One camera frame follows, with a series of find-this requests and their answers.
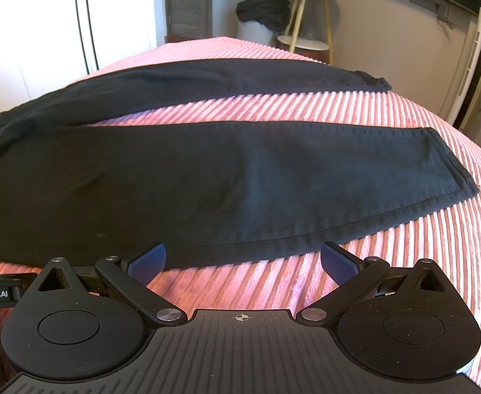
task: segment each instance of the white tabletop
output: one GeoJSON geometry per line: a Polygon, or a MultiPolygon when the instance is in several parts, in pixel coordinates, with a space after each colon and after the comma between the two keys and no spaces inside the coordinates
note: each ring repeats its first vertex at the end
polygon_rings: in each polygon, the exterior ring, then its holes
{"type": "MultiPolygon", "coordinates": [[[[279,35],[277,37],[282,44],[286,44],[289,46],[291,44],[291,35],[279,35]]],[[[319,40],[308,40],[306,38],[297,38],[297,43],[295,43],[295,47],[299,47],[300,49],[306,50],[318,50],[318,51],[325,51],[328,50],[328,44],[319,41],[319,40]]]]}

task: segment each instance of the power outlet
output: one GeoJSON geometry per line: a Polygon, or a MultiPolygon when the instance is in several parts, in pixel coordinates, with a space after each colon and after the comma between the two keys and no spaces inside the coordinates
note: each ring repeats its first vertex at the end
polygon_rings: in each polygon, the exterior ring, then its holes
{"type": "Polygon", "coordinates": [[[445,4],[441,0],[408,0],[413,5],[419,6],[438,16],[445,15],[445,4]]]}

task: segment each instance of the wooden table leg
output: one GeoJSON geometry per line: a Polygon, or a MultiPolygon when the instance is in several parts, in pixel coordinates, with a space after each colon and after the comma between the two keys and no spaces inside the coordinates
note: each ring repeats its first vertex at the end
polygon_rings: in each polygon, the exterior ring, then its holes
{"type": "Polygon", "coordinates": [[[297,4],[299,4],[299,0],[294,0],[294,2],[291,4],[290,22],[288,23],[288,26],[284,30],[284,35],[288,35],[290,33],[291,24],[294,23],[295,12],[297,11],[297,4]]]}
{"type": "Polygon", "coordinates": [[[332,27],[330,24],[330,9],[328,8],[328,0],[323,0],[324,17],[326,19],[326,44],[328,44],[328,64],[333,65],[333,48],[332,48],[332,27]]]}
{"type": "Polygon", "coordinates": [[[297,10],[297,17],[295,18],[294,34],[291,37],[291,43],[289,51],[293,53],[295,51],[295,44],[297,43],[297,38],[299,37],[299,29],[301,28],[301,22],[303,20],[304,4],[306,0],[301,0],[299,3],[299,9],[297,10]]]}

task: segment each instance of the pink blanket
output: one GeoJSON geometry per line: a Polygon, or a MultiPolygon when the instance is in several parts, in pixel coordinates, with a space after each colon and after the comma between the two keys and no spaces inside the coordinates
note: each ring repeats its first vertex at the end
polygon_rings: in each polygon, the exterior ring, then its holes
{"type": "MultiPolygon", "coordinates": [[[[306,59],[258,44],[213,38],[166,44],[116,62],[94,75],[139,65],[217,57],[306,59]]],[[[392,127],[429,126],[437,130],[472,174],[479,186],[479,195],[408,224],[352,241],[344,247],[360,258],[380,256],[392,266],[413,266],[425,257],[436,260],[481,327],[481,148],[467,137],[438,116],[392,92],[238,96],[145,111],[99,124],[216,120],[307,120],[392,127]]],[[[0,273],[26,270],[27,267],[0,263],[0,273]]],[[[188,315],[196,308],[289,308],[295,314],[336,285],[323,272],[316,252],[271,262],[167,271],[158,275],[149,287],[188,315]]],[[[0,312],[0,329],[8,312],[0,312]]],[[[481,350],[470,377],[481,387],[481,350]]]]}

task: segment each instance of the black cloth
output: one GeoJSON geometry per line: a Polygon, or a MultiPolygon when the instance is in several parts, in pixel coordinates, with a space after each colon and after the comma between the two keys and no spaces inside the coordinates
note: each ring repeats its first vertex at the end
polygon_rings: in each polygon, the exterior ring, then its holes
{"type": "Polygon", "coordinates": [[[385,92],[384,78],[290,59],[207,59],[129,68],[71,84],[0,113],[0,151],[31,131],[96,123],[239,94],[385,92]]]}
{"type": "Polygon", "coordinates": [[[237,4],[235,11],[239,21],[256,20],[276,33],[284,30],[290,21],[289,0],[244,0],[237,4]]]}
{"type": "Polygon", "coordinates": [[[315,62],[192,61],[91,78],[2,113],[0,260],[92,265],[155,241],[166,245],[168,268],[273,259],[478,192],[428,128],[81,126],[211,97],[359,89],[389,86],[315,62]]]}

